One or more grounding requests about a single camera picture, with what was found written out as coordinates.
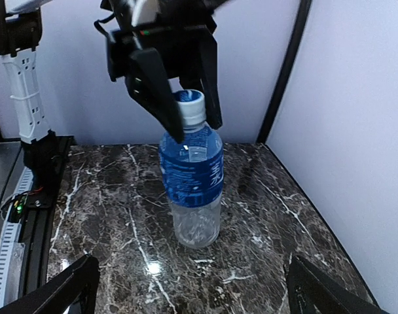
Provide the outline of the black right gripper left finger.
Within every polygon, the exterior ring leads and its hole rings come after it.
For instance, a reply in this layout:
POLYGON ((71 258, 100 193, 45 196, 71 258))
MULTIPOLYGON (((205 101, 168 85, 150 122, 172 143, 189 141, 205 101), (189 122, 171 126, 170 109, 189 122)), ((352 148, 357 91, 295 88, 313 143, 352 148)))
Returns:
POLYGON ((0 313, 94 313, 99 278, 98 259, 86 254, 45 285, 2 307, 0 313))

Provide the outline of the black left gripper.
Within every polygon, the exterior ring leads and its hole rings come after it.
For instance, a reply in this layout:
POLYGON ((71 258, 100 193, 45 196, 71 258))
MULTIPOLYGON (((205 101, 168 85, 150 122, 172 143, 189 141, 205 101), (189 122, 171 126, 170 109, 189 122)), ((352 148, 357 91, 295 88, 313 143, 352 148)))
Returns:
POLYGON ((177 143, 184 140, 184 131, 169 79, 185 79, 187 88, 201 90, 209 126, 218 130, 223 125, 215 30, 215 22, 206 19, 182 25, 144 24, 106 35, 110 79, 127 78, 130 97, 156 118, 177 143))

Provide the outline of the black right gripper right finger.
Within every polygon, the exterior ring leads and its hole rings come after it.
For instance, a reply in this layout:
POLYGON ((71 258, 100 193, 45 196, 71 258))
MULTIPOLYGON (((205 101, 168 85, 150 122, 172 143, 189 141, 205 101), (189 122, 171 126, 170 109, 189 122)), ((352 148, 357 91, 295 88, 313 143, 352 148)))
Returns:
POLYGON ((291 313, 378 313, 385 311, 342 288, 301 256, 286 271, 291 313))

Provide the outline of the blue label water bottle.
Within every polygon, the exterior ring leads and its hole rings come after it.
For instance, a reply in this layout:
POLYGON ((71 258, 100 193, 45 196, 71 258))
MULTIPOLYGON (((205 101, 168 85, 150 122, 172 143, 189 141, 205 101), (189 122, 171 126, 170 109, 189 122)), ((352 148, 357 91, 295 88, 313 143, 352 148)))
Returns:
POLYGON ((201 249, 219 235, 224 182, 223 142, 206 122, 205 96, 198 90, 174 94, 184 140, 165 133, 159 144, 160 170, 180 244, 201 249))

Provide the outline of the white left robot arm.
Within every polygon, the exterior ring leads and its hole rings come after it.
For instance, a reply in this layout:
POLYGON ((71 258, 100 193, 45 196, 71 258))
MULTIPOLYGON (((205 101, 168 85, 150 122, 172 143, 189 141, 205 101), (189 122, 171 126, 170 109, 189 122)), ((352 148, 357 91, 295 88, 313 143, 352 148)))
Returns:
MULTIPOLYGON (((60 141, 45 117, 36 74, 36 48, 42 37, 42 1, 0 1, 0 56, 10 80, 18 117, 24 164, 33 188, 23 193, 29 207, 52 207, 63 172, 60 141)), ((216 23, 221 1, 102 1, 119 28, 95 28, 107 47, 112 81, 124 78, 130 97, 181 143, 194 115, 175 98, 169 80, 201 92, 199 115, 213 128, 222 126, 217 87, 216 23)))

